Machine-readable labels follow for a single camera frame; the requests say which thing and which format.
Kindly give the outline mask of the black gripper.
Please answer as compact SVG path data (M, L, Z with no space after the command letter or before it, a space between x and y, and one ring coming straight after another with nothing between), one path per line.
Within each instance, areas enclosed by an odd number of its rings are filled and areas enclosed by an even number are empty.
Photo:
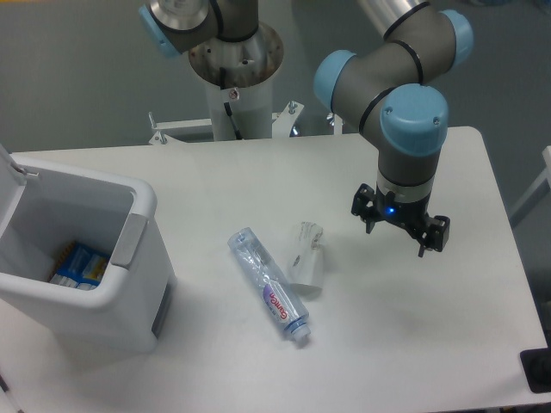
M417 186L392 185L383 191L379 187L374 191L363 183L354 195L351 213L365 224L367 234L376 223L386 221L415 235L419 243L418 257L423 257L427 250L442 252L449 240L450 218L428 215L431 190L431 182Z

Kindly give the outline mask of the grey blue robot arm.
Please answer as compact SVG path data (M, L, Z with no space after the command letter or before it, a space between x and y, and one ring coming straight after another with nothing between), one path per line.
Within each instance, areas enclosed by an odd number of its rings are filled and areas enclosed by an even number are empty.
M332 52L313 79L319 101L378 152L376 184L357 189L351 211L368 230L385 221L406 231L421 251L441 251L450 221L430 216L428 204L449 107L430 81L470 55L473 30L463 15L427 1L363 1L361 8L382 46L364 57ZM212 87L215 138L271 136L269 94L259 102L246 95L274 77L283 46L259 20L257 2L149 1L139 16L162 54L187 54Z

